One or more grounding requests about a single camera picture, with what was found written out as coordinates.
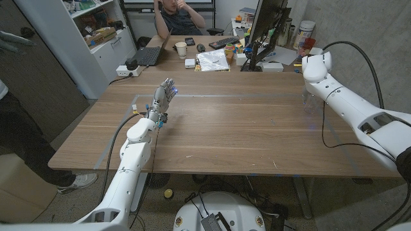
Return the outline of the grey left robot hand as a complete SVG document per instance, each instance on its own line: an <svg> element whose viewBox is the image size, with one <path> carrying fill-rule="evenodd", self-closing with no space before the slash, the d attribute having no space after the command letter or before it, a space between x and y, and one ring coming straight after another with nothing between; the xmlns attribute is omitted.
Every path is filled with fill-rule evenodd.
<svg viewBox="0 0 411 231"><path fill-rule="evenodd" d="M177 88L174 86L174 80L167 78L156 89L152 103L147 111L146 118L156 122L166 113L170 101L178 93Z"/></svg>

